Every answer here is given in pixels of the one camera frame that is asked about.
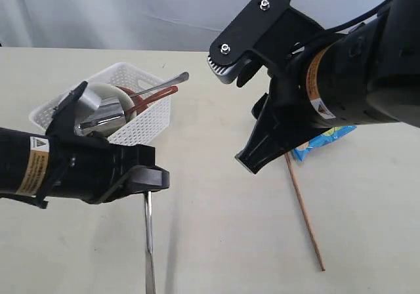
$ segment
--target white plastic basket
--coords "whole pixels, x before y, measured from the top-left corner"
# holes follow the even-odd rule
[[[107,83],[114,86],[126,87],[134,92],[148,89],[163,83],[163,80],[148,74],[132,64],[116,63],[101,72],[86,79],[88,83]],[[57,96],[44,105],[38,107],[29,115],[29,119],[39,128],[46,130],[51,122],[54,107],[58,105],[62,96]],[[144,94],[146,98],[155,92]],[[171,97],[149,104],[148,108],[121,129],[108,137],[110,143],[132,146],[136,144],[149,144],[160,132],[168,127],[171,117]]]

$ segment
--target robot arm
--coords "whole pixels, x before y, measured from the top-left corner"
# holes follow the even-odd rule
[[[223,83],[237,79],[243,87],[261,66],[271,77],[252,109],[257,122],[239,162],[257,173],[331,127],[399,121],[420,127],[420,0],[386,0],[330,30],[289,3],[251,0],[209,50],[208,63]]]

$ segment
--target wooden skewer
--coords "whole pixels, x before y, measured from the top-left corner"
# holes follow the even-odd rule
[[[310,240],[312,241],[312,244],[314,246],[315,253],[316,253],[316,256],[318,258],[318,262],[320,263],[320,266],[321,266],[321,270],[325,271],[326,269],[324,267],[324,261],[322,260],[320,248],[318,247],[318,243],[316,242],[314,232],[312,231],[312,226],[311,226],[310,221],[309,221],[308,213],[306,212],[306,207],[305,207],[305,203],[303,202],[301,191],[299,190],[299,185],[297,184],[297,179],[296,179],[296,176],[295,176],[295,172],[293,170],[293,165],[291,163],[289,153],[284,154],[284,157],[286,159],[287,166],[289,167],[291,181],[293,183],[293,186],[295,187],[297,199],[299,200],[299,205],[301,206],[303,219],[304,219],[304,221],[306,223],[306,227],[308,228],[308,231],[309,231]]]

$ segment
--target blue package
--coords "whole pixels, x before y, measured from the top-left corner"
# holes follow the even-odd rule
[[[293,155],[299,161],[303,161],[306,155],[308,155],[308,153],[312,151],[314,148],[320,148],[321,146],[332,143],[338,140],[339,138],[342,138],[347,133],[350,133],[351,131],[355,130],[355,128],[356,127],[353,125],[349,125],[347,127],[332,128],[328,130],[327,132],[314,137],[309,142],[306,142],[302,144],[301,146],[298,146],[296,149],[293,150]]]

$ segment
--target metal tongs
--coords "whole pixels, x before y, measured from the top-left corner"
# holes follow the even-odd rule
[[[156,294],[155,265],[153,260],[152,192],[144,195],[144,222],[146,227],[146,294]]]

